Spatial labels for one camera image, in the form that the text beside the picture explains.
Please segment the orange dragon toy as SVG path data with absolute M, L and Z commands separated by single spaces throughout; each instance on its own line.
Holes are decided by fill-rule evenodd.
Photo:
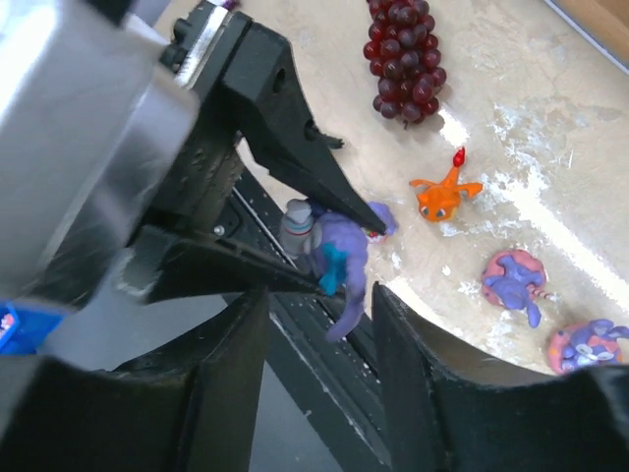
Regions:
M 413 188 L 423 188 L 416 194 L 420 216 L 429 222 L 442 222 L 451 219 L 463 202 L 463 195 L 474 198 L 484 185 L 478 182 L 460 183 L 460 170 L 466 162 L 466 149 L 460 147 L 452 158 L 452 166 L 440 182 L 414 179 L 409 182 Z

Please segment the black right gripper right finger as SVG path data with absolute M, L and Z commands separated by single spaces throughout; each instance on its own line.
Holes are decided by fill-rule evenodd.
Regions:
M 624 471 L 628 369 L 554 377 L 486 354 L 372 290 L 373 334 L 396 471 Z

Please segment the red grape bunch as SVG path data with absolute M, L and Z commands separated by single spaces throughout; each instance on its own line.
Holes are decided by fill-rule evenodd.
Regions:
M 427 1 L 371 0 L 369 41 L 363 48 L 377 78 L 372 107 L 385 119 L 420 124 L 439 109 L 447 81 L 435 19 Z

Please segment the purple bunny blue bow toy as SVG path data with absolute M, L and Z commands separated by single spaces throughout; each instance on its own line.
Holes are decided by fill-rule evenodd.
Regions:
M 369 206 L 385 224 L 382 235 L 311 200 L 290 200 L 281 218 L 279 242 L 285 254 L 309 266 L 324 295 L 345 291 L 343 313 L 325 335 L 329 342 L 347 336 L 364 314 L 369 243 L 381 242 L 397 230 L 388 205 L 370 202 Z

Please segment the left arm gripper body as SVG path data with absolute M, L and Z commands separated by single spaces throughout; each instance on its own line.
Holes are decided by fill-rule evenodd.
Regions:
M 128 2 L 1 5 L 1 295 L 84 305 L 156 207 L 216 217 L 243 163 L 218 80 L 251 19 L 209 2 L 183 63 Z

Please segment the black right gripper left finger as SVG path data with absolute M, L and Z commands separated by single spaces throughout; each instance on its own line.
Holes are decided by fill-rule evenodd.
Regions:
M 1 360 L 5 471 L 245 471 L 265 358 L 268 294 L 117 369 Z

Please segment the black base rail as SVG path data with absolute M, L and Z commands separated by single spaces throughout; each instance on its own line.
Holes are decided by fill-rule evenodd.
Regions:
M 370 322 L 351 341 L 323 339 L 340 307 L 271 295 L 254 470 L 389 470 Z

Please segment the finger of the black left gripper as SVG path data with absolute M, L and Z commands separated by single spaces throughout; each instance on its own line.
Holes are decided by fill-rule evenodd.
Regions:
M 228 110 L 259 165 L 276 180 L 379 234 L 385 224 L 351 186 L 328 146 L 314 135 L 290 42 L 243 13 L 243 29 L 221 78 Z
M 116 274 L 116 288 L 143 304 L 265 286 L 322 296 L 317 280 L 230 238 L 143 228 Z

